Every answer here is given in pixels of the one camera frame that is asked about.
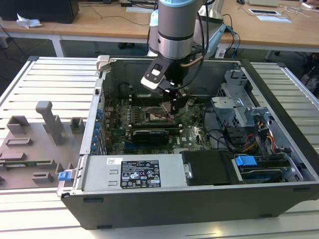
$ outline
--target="blue connector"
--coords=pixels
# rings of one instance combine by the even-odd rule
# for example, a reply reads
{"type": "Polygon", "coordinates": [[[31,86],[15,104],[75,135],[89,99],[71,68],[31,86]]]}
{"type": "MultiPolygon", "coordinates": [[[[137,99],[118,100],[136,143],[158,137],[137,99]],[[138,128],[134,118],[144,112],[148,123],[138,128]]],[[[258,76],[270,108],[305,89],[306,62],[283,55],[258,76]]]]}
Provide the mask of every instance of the blue connector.
{"type": "Polygon", "coordinates": [[[60,172],[58,176],[59,181],[71,181],[71,172],[60,172]]]}
{"type": "Polygon", "coordinates": [[[95,145],[91,145],[91,150],[95,151],[96,150],[96,146],[95,145]]]}
{"type": "Polygon", "coordinates": [[[254,156],[239,155],[235,158],[237,166],[257,166],[254,156]]]}

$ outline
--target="computer case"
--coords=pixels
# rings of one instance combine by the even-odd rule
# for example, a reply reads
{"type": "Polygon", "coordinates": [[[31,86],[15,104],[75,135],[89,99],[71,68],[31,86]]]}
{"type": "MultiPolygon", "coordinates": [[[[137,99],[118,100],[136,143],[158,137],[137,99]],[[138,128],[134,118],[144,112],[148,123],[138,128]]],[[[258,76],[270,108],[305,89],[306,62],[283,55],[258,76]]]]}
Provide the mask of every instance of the computer case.
{"type": "Polygon", "coordinates": [[[16,20],[18,13],[28,19],[72,23],[79,12],[77,0],[0,0],[3,20],[16,20]]]}

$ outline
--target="warning label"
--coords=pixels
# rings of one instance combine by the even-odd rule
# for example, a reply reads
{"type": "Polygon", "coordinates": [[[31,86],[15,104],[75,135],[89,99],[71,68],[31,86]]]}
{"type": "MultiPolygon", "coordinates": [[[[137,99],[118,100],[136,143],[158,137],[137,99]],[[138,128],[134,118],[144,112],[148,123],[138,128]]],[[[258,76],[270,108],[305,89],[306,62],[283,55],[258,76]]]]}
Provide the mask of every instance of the warning label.
{"type": "Polygon", "coordinates": [[[122,161],[120,186],[123,189],[160,187],[159,161],[122,161]]]}

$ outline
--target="white sticker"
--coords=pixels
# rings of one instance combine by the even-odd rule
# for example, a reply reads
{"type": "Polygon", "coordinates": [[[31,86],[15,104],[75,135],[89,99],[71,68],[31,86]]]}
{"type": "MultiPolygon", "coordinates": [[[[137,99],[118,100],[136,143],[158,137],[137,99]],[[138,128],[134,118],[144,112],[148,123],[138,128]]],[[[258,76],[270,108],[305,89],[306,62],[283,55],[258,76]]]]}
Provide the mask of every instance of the white sticker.
{"type": "Polygon", "coordinates": [[[7,168],[19,168],[19,167],[26,167],[24,164],[9,164],[6,165],[7,168]]]}
{"type": "Polygon", "coordinates": [[[119,165],[123,161],[123,158],[108,158],[106,164],[119,165]]]}

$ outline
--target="aluminum profile table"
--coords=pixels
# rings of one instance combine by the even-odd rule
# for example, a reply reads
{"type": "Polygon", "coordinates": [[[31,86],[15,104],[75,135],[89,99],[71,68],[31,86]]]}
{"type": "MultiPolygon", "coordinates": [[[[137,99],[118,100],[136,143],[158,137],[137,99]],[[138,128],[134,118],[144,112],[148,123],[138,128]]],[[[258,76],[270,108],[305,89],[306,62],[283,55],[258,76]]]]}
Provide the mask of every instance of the aluminum profile table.
{"type": "MultiPolygon", "coordinates": [[[[53,102],[54,114],[69,121],[75,114],[86,118],[97,79],[94,58],[40,57],[27,62],[0,98],[0,140],[7,133],[11,115],[25,115],[39,122],[36,102],[53,102]]],[[[289,115],[319,151],[318,101],[285,67],[253,63],[289,115]]],[[[262,100],[253,92],[260,105],[262,100]]],[[[278,218],[86,231],[56,196],[55,188],[0,191],[0,238],[81,239],[208,238],[319,238],[319,201],[302,202],[278,218]]]]}

